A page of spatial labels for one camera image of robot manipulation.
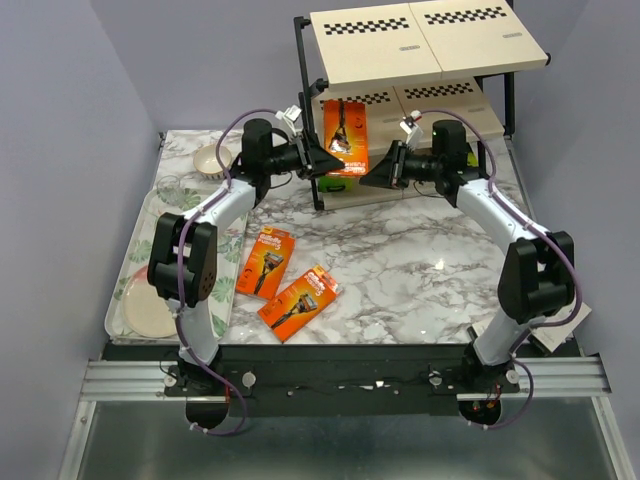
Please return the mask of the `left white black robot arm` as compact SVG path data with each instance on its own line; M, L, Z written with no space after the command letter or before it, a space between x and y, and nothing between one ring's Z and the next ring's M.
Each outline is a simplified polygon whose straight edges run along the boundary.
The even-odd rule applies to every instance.
M275 112L275 123L264 113L253 109L236 118L243 126L241 150L221 167L221 187L184 213L161 215L155 226L147 280L170 308L179 356L193 364L187 382L201 395L214 393L222 380L220 368L212 364L219 344L208 308L217 279L219 235L266 197L273 176L291 172L316 179L344 167L315 134L297 128L299 106Z

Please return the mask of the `beige black three-tier shelf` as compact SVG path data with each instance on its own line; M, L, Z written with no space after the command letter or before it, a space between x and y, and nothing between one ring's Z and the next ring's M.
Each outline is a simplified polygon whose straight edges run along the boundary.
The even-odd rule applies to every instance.
M313 12L294 20L306 129L324 140L325 101L366 105L372 164L414 110L468 120L477 144L515 130L514 75L549 64L509 1L419 1Z

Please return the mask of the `orange Gillette Fusion5 box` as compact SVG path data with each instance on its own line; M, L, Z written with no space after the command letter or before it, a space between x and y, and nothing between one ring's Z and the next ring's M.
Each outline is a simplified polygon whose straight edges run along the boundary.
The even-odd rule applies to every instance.
M274 298L295 248L296 239L288 231L265 226L259 233L248 260L236 282L236 292Z

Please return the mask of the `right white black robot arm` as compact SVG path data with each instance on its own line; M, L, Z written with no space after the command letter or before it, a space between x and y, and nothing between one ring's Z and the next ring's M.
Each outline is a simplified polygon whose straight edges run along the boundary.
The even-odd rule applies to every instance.
M480 392L515 362L515 353L533 330L558 328L562 308L579 308L582 292L574 266L574 241L551 232L518 209L495 183L497 171L471 166L467 135L477 131L463 116L446 111L432 125L431 150L419 154L414 139L423 112L405 117L407 138L391 143L384 158L359 180L372 188L404 190L412 182L430 182L452 207L478 224L504 255L497 287L499 309L465 349L460 379Z

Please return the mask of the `black green razor box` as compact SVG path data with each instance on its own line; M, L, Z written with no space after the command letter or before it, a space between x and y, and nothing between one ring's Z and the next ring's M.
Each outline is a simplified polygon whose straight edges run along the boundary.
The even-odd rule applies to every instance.
M348 177L324 176L318 180L318 191L321 193L349 192L353 185L353 180Z
M472 147L470 145L467 145L466 165L469 168L477 168L479 166L479 162L478 162L478 159L476 157L476 154L474 153L474 150L472 149Z

